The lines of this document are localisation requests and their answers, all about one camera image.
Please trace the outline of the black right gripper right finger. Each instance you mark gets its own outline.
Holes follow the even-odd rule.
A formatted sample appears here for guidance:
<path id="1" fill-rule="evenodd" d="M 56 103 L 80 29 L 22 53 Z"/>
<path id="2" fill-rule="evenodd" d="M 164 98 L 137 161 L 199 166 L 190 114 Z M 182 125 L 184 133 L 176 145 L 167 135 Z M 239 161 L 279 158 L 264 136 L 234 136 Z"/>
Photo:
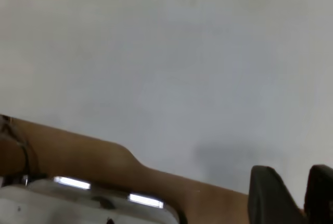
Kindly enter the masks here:
<path id="1" fill-rule="evenodd" d="M 332 168 L 314 165 L 310 169 L 304 211 L 309 223 L 332 223 Z"/>

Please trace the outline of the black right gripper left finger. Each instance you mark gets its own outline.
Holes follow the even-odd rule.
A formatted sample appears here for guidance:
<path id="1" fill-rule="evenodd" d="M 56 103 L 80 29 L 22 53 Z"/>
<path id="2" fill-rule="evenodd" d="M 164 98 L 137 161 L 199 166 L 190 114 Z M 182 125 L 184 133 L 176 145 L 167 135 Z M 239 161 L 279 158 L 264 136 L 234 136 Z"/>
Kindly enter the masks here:
<path id="1" fill-rule="evenodd" d="M 275 169 L 253 166 L 248 194 L 250 223 L 307 223 Z"/>

